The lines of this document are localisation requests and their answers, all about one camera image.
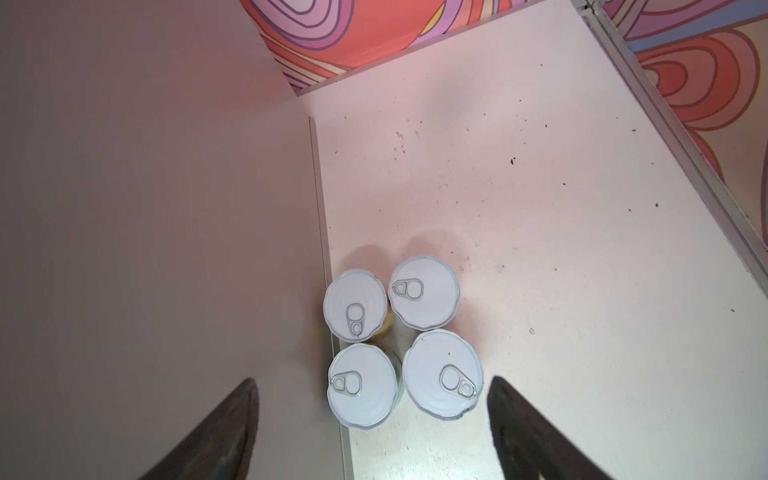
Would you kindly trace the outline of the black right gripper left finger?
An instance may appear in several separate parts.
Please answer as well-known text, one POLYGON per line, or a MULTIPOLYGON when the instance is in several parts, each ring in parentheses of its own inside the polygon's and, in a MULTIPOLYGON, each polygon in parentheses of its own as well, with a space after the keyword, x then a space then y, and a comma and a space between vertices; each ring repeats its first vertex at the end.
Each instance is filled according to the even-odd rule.
POLYGON ((245 479, 258 432, 259 405, 255 380, 244 379, 141 480, 245 479))

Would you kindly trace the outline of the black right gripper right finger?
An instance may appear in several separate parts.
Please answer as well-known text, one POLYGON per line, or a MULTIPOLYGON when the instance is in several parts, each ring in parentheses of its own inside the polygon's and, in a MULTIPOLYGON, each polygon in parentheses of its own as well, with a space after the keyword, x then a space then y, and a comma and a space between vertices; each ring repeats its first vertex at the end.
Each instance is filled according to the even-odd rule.
POLYGON ((495 376, 487 395, 494 447, 506 479, 607 479, 522 394, 495 376))

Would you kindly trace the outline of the pink label can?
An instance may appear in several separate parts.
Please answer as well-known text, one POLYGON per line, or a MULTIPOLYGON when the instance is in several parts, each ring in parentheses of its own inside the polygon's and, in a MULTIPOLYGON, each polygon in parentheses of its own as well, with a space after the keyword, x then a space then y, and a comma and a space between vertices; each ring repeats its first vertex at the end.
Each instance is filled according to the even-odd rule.
POLYGON ((404 356, 402 376, 415 405, 440 420, 457 420, 474 409, 484 388, 474 348, 445 329, 417 336, 404 356))

